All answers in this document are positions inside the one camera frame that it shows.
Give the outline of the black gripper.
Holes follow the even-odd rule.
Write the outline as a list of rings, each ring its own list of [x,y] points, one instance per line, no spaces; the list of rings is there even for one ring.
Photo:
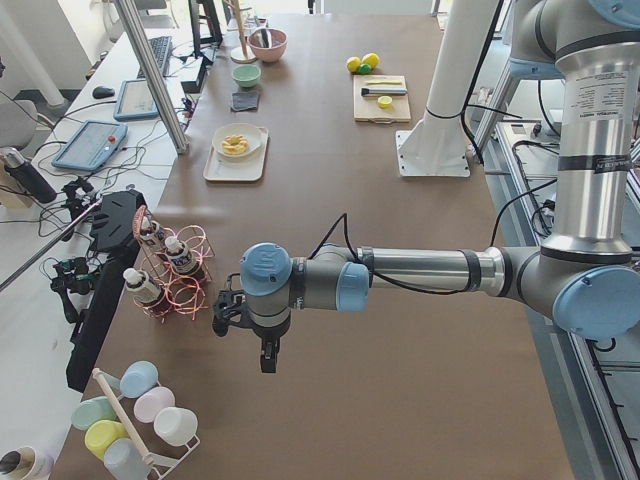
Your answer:
[[[255,327],[254,333],[261,339],[260,368],[263,373],[275,373],[280,339],[285,334],[284,327]]]

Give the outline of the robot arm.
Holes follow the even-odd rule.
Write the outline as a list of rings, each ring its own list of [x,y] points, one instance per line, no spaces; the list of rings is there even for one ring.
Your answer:
[[[639,321],[639,275],[621,235],[639,83],[635,1],[520,1],[513,63],[542,62],[565,80],[554,225],[539,247],[400,250],[322,244],[308,258],[261,243],[240,262],[242,317],[276,369],[295,309],[360,311],[378,281],[431,295],[482,291],[521,302],[590,340]]]

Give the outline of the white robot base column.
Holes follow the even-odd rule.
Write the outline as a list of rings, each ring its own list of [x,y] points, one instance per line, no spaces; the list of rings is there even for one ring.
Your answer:
[[[464,110],[494,35],[503,3],[454,1],[440,46],[423,118],[396,133],[403,177],[467,177]]]

